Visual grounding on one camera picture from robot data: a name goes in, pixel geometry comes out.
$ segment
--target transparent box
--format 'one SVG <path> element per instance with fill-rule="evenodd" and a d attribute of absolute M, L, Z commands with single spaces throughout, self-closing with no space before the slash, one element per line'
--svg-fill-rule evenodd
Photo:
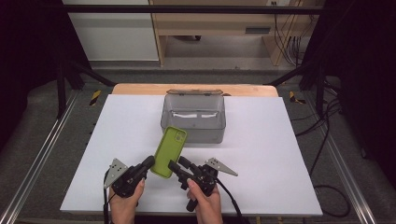
<path fill-rule="evenodd" d="M 221 95 L 166 94 L 161 127 L 174 126 L 187 132 L 186 143 L 221 143 L 226 127 Z"/>

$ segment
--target black handle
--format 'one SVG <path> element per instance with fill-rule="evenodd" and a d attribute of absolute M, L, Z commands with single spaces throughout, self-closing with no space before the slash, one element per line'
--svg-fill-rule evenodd
<path fill-rule="evenodd" d="M 198 200 L 193 201 L 192 199 L 190 199 L 189 203 L 186 206 L 187 211 L 193 212 L 197 204 L 198 204 Z"/>

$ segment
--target green phone case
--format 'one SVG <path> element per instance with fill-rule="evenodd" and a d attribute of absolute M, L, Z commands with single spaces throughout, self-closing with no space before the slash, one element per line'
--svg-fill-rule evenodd
<path fill-rule="evenodd" d="M 177 162 L 186 139 L 186 131 L 172 126 L 167 127 L 155 152 L 155 164 L 151 166 L 151 172 L 163 178 L 171 177 L 172 171 L 168 168 L 169 161 Z"/>

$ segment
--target human hand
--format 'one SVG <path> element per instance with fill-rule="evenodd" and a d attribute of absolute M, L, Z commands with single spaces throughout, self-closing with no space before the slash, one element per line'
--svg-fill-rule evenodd
<path fill-rule="evenodd" d="M 207 197 L 201 191 L 200 187 L 191 179 L 187 179 L 189 192 L 187 197 L 192 200 L 198 200 L 195 207 L 198 224 L 222 224 L 221 201 L 218 186 L 213 188 L 212 194 Z"/>
<path fill-rule="evenodd" d="M 145 189 L 145 178 L 140 180 L 134 189 L 134 194 L 129 198 L 121 198 L 110 188 L 108 199 L 110 200 L 111 219 L 115 224 L 134 224 L 135 209 L 137 202 Z"/>

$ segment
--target gray floor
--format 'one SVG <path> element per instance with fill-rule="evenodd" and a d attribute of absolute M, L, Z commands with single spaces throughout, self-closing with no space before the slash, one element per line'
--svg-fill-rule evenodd
<path fill-rule="evenodd" d="M 97 72 L 116 82 L 262 84 L 292 69 L 292 66 L 285 62 L 279 67 L 273 67 L 259 38 L 203 36 L 202 40 L 197 42 L 190 36 L 179 36 L 171 38 L 169 44 L 164 67 L 145 64 L 131 70 L 120 69 L 114 66 L 115 64 L 111 64 L 111 67 L 107 67 L 108 64 L 99 64 L 101 66 L 97 67 Z M 83 91 L 68 91 L 70 95 L 78 95 L 76 103 L 22 205 L 18 215 L 19 221 L 24 218 L 55 219 L 54 223 L 65 223 L 66 220 L 74 220 L 74 223 L 77 223 L 76 220 L 102 220 L 101 216 L 74 216 L 59 211 L 67 186 L 90 140 L 90 132 L 94 129 L 94 123 L 106 101 L 106 95 L 112 90 L 89 77 L 84 79 L 87 84 Z M 309 100 L 305 98 L 313 95 L 311 91 L 301 92 L 297 85 L 298 80 L 299 78 L 295 77 L 277 87 L 279 95 L 284 98 L 296 133 L 305 130 L 316 121 L 315 116 L 294 120 L 306 118 L 314 113 L 309 104 L 290 101 L 290 91 L 300 100 Z M 97 90 L 102 91 L 98 102 L 89 105 L 93 92 Z M 0 211 L 7 209 L 56 121 L 56 94 L 55 82 L 30 92 L 29 105 L 21 123 L 1 152 L 0 179 L 3 187 L 0 188 Z M 326 101 L 330 102 L 333 98 L 332 93 L 326 91 Z M 395 189 L 383 176 L 375 161 L 361 157 L 360 146 L 342 114 L 335 113 L 331 117 L 330 127 L 332 138 L 370 206 L 376 222 L 396 223 Z M 312 166 L 322 139 L 320 129 L 297 138 L 307 169 Z M 347 194 L 329 152 L 326 145 L 312 175 L 312 182 L 314 185 L 332 185 Z M 334 191 L 319 189 L 318 199 L 322 208 L 331 213 L 343 213 L 346 209 L 345 202 Z M 308 218 L 306 222 L 361 223 L 358 213 L 356 207 L 352 207 L 346 217 L 324 215 Z M 278 223 L 278 220 L 277 217 L 263 217 L 262 223 Z M 284 217 L 284 223 L 303 221 L 301 218 Z"/>

